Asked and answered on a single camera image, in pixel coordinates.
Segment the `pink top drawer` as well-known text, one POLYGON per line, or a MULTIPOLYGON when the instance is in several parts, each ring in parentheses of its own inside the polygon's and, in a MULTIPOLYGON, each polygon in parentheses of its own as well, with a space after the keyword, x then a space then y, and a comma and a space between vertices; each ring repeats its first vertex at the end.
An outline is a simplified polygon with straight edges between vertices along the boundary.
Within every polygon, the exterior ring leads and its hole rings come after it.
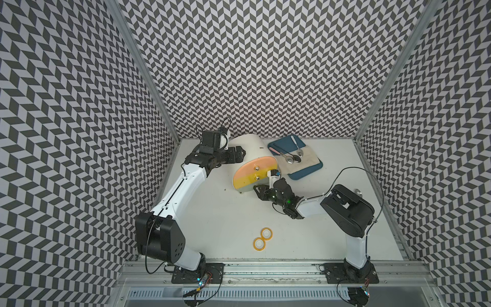
POLYGON ((249 175, 253 175, 258 171, 269 171, 277 168, 277 161, 272 156, 264 156, 255 158, 250 161, 243 162, 235 171, 233 179, 237 180, 249 175))

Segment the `yellow tape roll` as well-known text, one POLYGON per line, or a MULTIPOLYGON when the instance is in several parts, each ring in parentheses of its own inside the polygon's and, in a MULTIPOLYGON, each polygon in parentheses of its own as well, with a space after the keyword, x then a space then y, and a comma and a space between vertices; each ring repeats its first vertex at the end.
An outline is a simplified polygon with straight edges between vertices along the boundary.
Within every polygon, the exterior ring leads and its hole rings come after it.
POLYGON ((262 237, 257 237, 253 241, 253 248, 256 251, 263 251, 265 249, 265 240, 262 237))
POLYGON ((264 241, 268 241, 268 240, 271 240, 272 239, 272 236, 273 236, 273 232, 270 228, 268 227, 265 227, 263 229, 261 229, 261 238, 264 240, 264 241))

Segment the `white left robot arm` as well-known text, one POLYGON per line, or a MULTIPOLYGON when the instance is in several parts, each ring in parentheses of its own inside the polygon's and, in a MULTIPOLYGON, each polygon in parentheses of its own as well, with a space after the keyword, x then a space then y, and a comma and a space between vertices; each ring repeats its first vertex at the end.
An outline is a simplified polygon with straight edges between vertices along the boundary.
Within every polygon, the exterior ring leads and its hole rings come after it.
POLYGON ((186 246, 178 221, 212 170, 244 160, 246 151, 229 143, 230 132, 225 126, 202 132, 199 145, 181 164, 181 173, 168 193, 152 210, 136 216, 136 242, 141 255, 188 271, 202 270, 205 256, 186 246))

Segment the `yellow drawer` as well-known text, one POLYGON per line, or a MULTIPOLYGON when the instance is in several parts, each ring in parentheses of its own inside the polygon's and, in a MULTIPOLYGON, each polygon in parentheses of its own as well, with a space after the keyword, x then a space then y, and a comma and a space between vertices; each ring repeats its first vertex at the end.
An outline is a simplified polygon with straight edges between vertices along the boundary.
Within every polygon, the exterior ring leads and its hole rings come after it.
POLYGON ((248 185, 268 185, 269 179, 267 176, 267 171, 258 171, 253 175, 249 175, 237 180, 232 179, 233 186, 236 190, 248 185))

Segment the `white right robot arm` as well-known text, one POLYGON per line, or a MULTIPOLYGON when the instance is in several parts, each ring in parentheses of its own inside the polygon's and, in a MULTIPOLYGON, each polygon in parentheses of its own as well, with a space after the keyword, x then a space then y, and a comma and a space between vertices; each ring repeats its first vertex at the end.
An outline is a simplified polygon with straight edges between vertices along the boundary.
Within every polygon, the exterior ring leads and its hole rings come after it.
POLYGON ((369 276, 372 263, 366 237, 375 220, 375 209, 365 199, 341 184, 334 185, 326 194, 301 198, 294 194, 285 179, 276 180, 272 185, 255 185, 253 190, 260 200, 280 206, 293 220, 327 214, 346 235, 343 270, 348 280, 369 276))

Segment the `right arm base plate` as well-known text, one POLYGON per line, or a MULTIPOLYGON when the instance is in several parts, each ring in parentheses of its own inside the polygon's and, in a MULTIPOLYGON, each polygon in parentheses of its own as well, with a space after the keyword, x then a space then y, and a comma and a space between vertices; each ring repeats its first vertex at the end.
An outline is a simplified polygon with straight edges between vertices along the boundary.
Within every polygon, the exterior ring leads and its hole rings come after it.
POLYGON ((324 263, 322 272, 326 275, 328 284, 356 283, 372 285, 380 283, 375 266, 368 261, 358 269, 348 262, 324 263))

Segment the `white drawer cabinet shell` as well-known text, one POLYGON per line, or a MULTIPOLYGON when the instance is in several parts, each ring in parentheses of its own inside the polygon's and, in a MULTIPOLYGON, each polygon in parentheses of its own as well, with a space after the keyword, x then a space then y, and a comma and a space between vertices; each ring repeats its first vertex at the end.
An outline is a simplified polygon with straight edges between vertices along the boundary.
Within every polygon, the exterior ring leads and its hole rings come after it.
MULTIPOLYGON (((234 138, 233 140, 231 140, 230 146, 241 146, 247 152, 243 162, 264 156, 273 157, 273 155, 267 149, 266 144, 256 134, 244 134, 242 136, 234 138)), ((241 163, 232 165, 234 172, 239 168, 240 165, 241 163)))

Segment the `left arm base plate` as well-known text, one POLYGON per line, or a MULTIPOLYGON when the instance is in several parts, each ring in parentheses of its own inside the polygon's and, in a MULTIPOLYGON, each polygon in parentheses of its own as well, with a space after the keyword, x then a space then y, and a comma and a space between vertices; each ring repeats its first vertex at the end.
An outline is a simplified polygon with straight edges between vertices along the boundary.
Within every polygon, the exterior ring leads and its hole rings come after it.
POLYGON ((206 263, 195 271, 176 267, 171 278, 172 284, 198 285, 207 273, 211 274, 211 284, 220 284, 223 279, 225 264, 221 262, 206 263))

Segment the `grey bottom drawer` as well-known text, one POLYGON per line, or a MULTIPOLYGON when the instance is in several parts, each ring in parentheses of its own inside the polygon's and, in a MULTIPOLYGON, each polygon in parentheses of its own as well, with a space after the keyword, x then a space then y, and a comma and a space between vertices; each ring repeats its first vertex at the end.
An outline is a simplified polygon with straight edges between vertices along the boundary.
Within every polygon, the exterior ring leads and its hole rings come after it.
POLYGON ((248 186, 244 186, 242 188, 239 188, 238 189, 238 192, 239 193, 248 193, 248 192, 253 191, 253 189, 254 189, 254 186, 253 185, 248 185, 248 186))

